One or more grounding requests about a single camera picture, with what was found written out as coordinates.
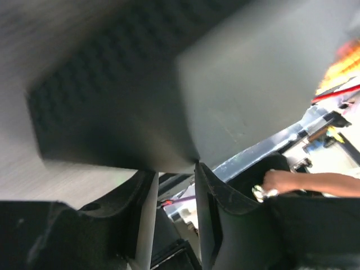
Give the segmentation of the black network switch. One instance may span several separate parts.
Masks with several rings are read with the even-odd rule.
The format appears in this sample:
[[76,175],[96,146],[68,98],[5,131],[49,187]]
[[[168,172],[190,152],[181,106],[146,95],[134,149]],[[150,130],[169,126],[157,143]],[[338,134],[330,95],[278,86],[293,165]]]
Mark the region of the black network switch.
[[358,1],[130,1],[29,95],[45,160],[185,173],[299,121]]

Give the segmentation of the operator bare hand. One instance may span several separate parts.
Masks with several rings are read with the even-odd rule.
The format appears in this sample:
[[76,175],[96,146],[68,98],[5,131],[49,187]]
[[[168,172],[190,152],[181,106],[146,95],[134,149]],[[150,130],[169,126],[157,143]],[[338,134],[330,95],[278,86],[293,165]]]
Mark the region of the operator bare hand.
[[299,188],[296,175],[282,170],[269,170],[266,172],[262,188],[269,192],[276,190],[278,194],[285,194]]

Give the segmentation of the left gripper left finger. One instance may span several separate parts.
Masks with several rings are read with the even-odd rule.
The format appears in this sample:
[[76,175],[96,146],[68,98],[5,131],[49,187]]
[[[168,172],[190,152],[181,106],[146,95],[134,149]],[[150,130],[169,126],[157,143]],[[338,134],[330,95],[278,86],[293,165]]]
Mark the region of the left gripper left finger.
[[1,202],[2,269],[149,269],[158,175],[136,172],[81,209]]

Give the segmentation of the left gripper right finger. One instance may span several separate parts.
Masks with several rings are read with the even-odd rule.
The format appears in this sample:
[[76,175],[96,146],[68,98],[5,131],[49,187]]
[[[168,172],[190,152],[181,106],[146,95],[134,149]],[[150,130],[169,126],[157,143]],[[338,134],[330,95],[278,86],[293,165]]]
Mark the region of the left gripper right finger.
[[195,167],[203,269],[358,269],[359,200],[277,196],[258,203]]

